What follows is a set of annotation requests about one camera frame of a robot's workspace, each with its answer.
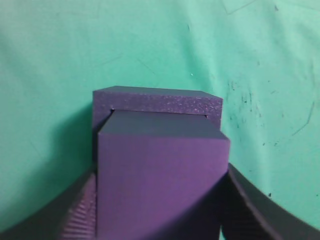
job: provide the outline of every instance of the purple base block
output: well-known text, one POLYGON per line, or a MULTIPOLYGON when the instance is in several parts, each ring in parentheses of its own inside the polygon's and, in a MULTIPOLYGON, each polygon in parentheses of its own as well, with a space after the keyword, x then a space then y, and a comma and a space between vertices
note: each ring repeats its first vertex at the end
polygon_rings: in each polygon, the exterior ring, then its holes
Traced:
POLYGON ((113 86, 93 92, 95 132, 112 110, 206 115, 220 129, 223 99, 203 91, 113 86))
POLYGON ((229 147, 203 115, 115 110, 98 134, 98 239, 141 240, 189 212, 229 147))

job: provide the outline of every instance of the purple plastic part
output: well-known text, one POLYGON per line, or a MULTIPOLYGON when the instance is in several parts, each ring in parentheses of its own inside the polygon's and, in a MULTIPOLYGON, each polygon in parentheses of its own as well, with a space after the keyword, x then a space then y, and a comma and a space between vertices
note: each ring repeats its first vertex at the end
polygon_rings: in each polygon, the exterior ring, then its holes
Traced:
POLYGON ((226 174, 229 148, 203 115, 115 110, 98 134, 97 238, 141 240, 177 220, 226 174))
POLYGON ((83 194, 68 210, 59 240, 96 239, 96 182, 96 175, 92 173, 83 187, 83 194))
POLYGON ((203 91, 113 86, 93 92, 93 131, 112 110, 206 115, 220 129, 223 99, 203 91))

